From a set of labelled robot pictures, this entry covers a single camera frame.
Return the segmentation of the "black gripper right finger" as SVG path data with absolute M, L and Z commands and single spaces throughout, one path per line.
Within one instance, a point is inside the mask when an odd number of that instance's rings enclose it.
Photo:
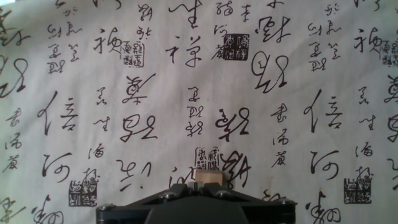
M 288 198 L 264 201 L 227 189 L 217 182 L 198 183 L 200 205 L 213 223 L 295 223 L 297 203 Z

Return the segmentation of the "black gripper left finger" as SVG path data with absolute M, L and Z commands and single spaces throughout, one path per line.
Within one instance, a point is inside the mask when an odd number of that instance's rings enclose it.
M 117 206 L 114 203 L 106 203 L 96 207 L 95 222 L 96 224 L 145 223 L 154 208 L 192 196 L 196 189 L 196 182 L 173 184 L 169 189 L 128 205 Z

